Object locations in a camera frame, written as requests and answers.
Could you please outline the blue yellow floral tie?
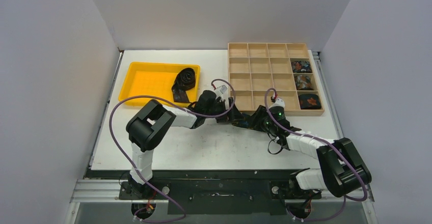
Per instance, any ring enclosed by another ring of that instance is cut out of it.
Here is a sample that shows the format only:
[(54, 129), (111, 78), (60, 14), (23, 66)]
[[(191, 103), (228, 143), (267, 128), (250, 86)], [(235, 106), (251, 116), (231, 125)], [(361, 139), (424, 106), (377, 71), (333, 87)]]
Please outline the blue yellow floral tie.
[(253, 125), (251, 125), (251, 115), (240, 113), (235, 115), (231, 125), (239, 128), (252, 129)]

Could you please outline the wooden compartment box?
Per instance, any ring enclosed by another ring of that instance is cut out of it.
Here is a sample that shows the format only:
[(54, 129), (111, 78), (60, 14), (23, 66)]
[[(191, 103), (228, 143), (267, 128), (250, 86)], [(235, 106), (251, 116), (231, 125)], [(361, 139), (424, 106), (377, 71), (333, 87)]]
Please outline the wooden compartment box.
[[(293, 73), (294, 60), (309, 61), (312, 73)], [(309, 75), (314, 90), (297, 90), (295, 75)], [(284, 100), (288, 116), (321, 116), (325, 111), (315, 62), (305, 43), (228, 43), (228, 77), (236, 91), (236, 106), (243, 113), (251, 114), (259, 105), (270, 103), (265, 98), (269, 88)], [(305, 93), (317, 94), (322, 109), (300, 109), (298, 96)]]

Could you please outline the yellow plastic tray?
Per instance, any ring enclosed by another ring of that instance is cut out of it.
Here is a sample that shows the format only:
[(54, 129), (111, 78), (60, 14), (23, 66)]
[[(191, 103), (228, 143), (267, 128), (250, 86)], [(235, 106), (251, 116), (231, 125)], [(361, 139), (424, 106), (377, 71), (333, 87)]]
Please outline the yellow plastic tray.
[(166, 99), (180, 107), (187, 107), (188, 103), (175, 102), (172, 93), (175, 78), (186, 68), (191, 68), (195, 72), (195, 86), (185, 92), (189, 102), (194, 102), (198, 98), (201, 71), (199, 65), (144, 62), (132, 62), (129, 65), (118, 100), (149, 95)]

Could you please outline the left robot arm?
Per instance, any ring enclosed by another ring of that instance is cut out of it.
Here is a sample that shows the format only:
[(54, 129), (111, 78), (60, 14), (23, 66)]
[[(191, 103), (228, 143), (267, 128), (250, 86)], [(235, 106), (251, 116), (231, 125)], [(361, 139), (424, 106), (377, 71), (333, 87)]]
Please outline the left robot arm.
[(132, 169), (128, 175), (129, 188), (139, 199), (151, 195), (153, 177), (153, 150), (161, 143), (171, 127), (196, 129), (206, 119), (218, 123), (231, 123), (241, 119), (233, 97), (222, 98), (222, 91), (205, 90), (195, 102), (186, 108), (162, 105), (151, 99), (126, 125), (126, 132), (132, 146)]

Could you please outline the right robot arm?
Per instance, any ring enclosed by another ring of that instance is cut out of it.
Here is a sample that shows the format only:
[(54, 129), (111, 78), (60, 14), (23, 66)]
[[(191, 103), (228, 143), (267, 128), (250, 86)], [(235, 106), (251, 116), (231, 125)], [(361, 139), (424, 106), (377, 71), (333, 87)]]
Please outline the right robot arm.
[(327, 190), (335, 197), (348, 197), (357, 189), (365, 195), (356, 201), (367, 198), (371, 173), (349, 138), (324, 139), (308, 134), (291, 126), (280, 106), (259, 106), (247, 119), (247, 128), (267, 133), (281, 150), (300, 152), (319, 162), (317, 169), (294, 174), (288, 183), (289, 194), (294, 198), (301, 198), (308, 190)]

